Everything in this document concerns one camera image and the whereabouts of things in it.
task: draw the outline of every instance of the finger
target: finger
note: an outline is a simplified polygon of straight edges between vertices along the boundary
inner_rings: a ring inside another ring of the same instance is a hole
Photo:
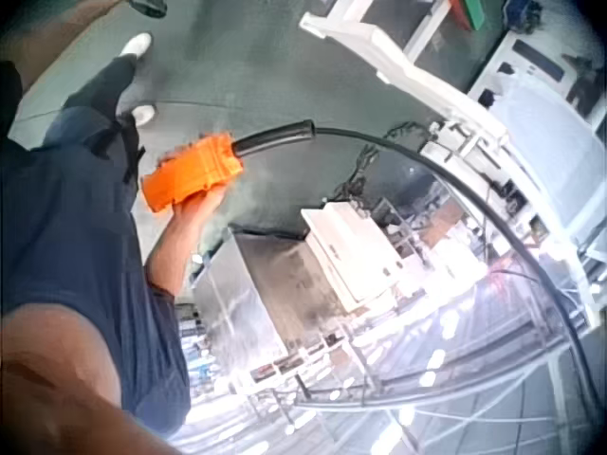
[[[158,162],[156,164],[156,166],[159,168],[160,166],[162,166],[164,163],[166,163],[167,161],[171,161],[172,159],[177,158],[179,155],[181,155],[185,150],[187,149],[187,146],[185,145],[180,145],[178,147],[175,147],[174,149],[172,149],[169,152],[166,152],[163,156],[161,156],[158,159]]]

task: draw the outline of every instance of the metal pipe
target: metal pipe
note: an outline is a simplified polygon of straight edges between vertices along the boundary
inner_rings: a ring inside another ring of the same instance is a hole
[[[586,329],[580,335],[585,337],[592,329]],[[394,408],[401,408],[405,405],[417,405],[425,406],[436,403],[442,403],[447,400],[454,400],[463,396],[468,396],[472,393],[485,391],[493,387],[499,386],[504,382],[510,381],[519,377],[521,374],[528,373],[529,371],[535,370],[537,367],[546,363],[547,359],[552,355],[558,355],[563,351],[569,349],[567,342],[556,343],[553,346],[549,346],[540,355],[534,355],[530,359],[525,359],[520,362],[519,365],[509,367],[504,371],[498,371],[491,375],[487,374],[486,377],[481,377],[476,380],[470,380],[468,383],[456,384],[449,388],[441,388],[440,391],[426,392],[418,394],[400,394],[396,397],[382,398],[382,397],[371,397],[366,398],[364,404],[361,403],[347,403],[347,402],[295,402],[294,407],[303,410],[323,410],[328,412],[366,412],[368,410],[391,410]]]

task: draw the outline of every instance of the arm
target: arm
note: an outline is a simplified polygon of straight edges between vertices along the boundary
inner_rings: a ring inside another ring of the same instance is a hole
[[[190,196],[173,207],[174,214],[145,265],[148,282],[176,296],[181,290],[186,264],[202,229],[226,194],[226,187]]]

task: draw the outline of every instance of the concrete floor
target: concrete floor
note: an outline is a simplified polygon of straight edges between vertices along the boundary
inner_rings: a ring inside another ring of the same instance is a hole
[[[155,43],[121,101],[122,108],[149,101],[158,108],[157,118],[140,132],[148,151],[141,174],[200,133],[229,130],[242,137],[313,118],[317,124],[381,135],[402,120],[435,117],[408,94],[380,82],[347,49],[300,30],[300,18],[318,0],[168,3],[169,14],[160,21],[121,3],[94,22],[31,87],[11,137],[26,147],[38,145],[65,98],[143,30],[153,33]],[[406,40],[421,17],[416,1],[409,3],[416,11],[410,15],[404,14],[402,2],[377,0],[368,21]],[[503,2],[485,3],[487,22],[481,31],[466,32],[448,18],[419,66],[466,90],[502,34]],[[345,139],[323,139],[249,159],[199,250],[214,245],[227,223],[301,229],[300,208],[318,206],[331,194],[350,173],[359,149],[360,144]],[[419,176],[410,163],[387,154],[372,168],[370,187],[376,193],[402,194]],[[140,198],[134,214],[146,256],[169,215],[154,215]]]

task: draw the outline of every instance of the dark pants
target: dark pants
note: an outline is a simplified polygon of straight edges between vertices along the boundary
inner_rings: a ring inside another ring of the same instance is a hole
[[[139,134],[135,119],[130,112],[116,115],[122,92],[135,77],[137,57],[132,54],[114,59],[83,88],[71,95],[64,104],[67,107],[92,107],[112,122],[120,124],[124,146],[129,155],[137,155]]]

